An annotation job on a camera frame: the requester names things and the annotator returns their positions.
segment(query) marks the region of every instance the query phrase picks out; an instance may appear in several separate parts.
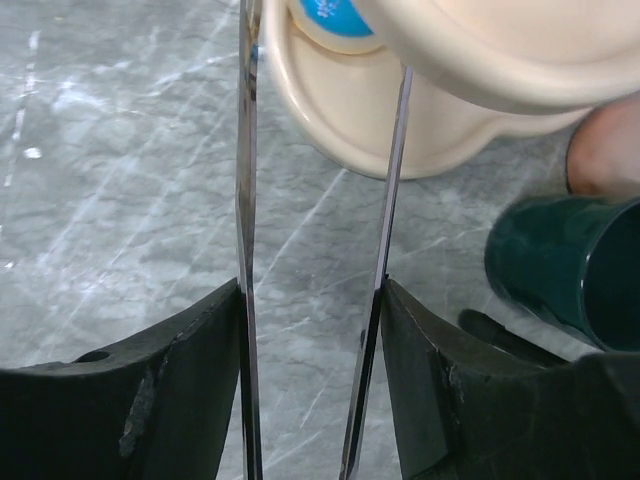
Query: beige bowl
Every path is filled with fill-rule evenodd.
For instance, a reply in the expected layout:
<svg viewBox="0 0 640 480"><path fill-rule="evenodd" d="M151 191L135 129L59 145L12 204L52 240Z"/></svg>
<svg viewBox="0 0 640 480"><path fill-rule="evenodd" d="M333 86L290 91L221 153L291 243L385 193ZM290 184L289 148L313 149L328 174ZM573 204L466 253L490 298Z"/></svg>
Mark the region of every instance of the beige bowl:
<svg viewBox="0 0 640 480"><path fill-rule="evenodd" d="M575 110L640 89L638 0L353 0L407 65L495 110Z"/></svg>
<svg viewBox="0 0 640 480"><path fill-rule="evenodd" d="M346 168L384 178L402 68L388 49L340 55L292 24L285 0L266 0L264 41L270 72L287 109L312 143ZM563 128L587 110L525 116L496 112L414 78L402 178L436 175L465 162L498 135Z"/></svg>

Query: blue sticker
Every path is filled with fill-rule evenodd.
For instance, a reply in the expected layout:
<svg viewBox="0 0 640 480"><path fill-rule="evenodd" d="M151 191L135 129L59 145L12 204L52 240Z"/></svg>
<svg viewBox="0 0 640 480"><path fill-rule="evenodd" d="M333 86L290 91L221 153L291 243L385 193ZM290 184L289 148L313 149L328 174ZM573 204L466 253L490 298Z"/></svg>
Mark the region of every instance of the blue sticker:
<svg viewBox="0 0 640 480"><path fill-rule="evenodd" d="M351 0L298 0L307 16L326 31L343 37L373 35Z"/></svg>

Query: gray marble surface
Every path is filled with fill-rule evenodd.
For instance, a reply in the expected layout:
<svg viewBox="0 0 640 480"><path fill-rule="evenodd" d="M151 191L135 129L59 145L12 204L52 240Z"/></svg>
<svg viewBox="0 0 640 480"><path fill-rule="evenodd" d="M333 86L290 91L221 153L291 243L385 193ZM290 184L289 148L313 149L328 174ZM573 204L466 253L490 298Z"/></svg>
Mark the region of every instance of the gray marble surface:
<svg viewBox="0 0 640 480"><path fill-rule="evenodd" d="M236 0L0 0L0 367L72 360L236 274ZM308 146L260 74L256 293L267 478L336 478L383 183ZM454 321L502 304L482 252L518 196L562 191L569 131L499 139L401 185L390 273ZM240 478L234 409L221 479ZM399 478L384 365L362 478Z"/></svg>

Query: metal strip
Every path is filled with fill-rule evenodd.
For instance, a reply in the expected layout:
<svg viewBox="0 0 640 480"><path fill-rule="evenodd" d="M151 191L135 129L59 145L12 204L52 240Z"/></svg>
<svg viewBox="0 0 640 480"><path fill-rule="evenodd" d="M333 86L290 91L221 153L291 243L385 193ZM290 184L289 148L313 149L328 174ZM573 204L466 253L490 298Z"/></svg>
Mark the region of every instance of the metal strip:
<svg viewBox="0 0 640 480"><path fill-rule="evenodd" d="M262 480L260 397L256 321L253 298L253 249L256 221L256 156L258 35L262 0L241 0L240 75L238 79L238 156L236 160L236 228L240 292L244 315L240 319L240 387L244 478Z"/></svg>
<svg viewBox="0 0 640 480"><path fill-rule="evenodd" d="M362 328L362 340L360 342L356 373L353 380L351 405L349 406L349 415L347 417L347 431L342 450L342 466L340 476L338 477L340 480L355 480L358 476L362 434L364 431L364 420L369 397L369 384L371 382L371 370L373 368L373 357L376 349L376 339L378 337L380 313L382 310L382 288L386 278L389 246L391 244L391 229L393 227L393 214L398 194L398 183L400 181L404 142L407 135L407 125L409 123L409 97L411 94L412 79L413 69L405 67L404 78L398 96L396 122L391 144L389 169L387 171L385 198L380 221L380 244L378 245L376 270L373 276L371 301Z"/></svg>

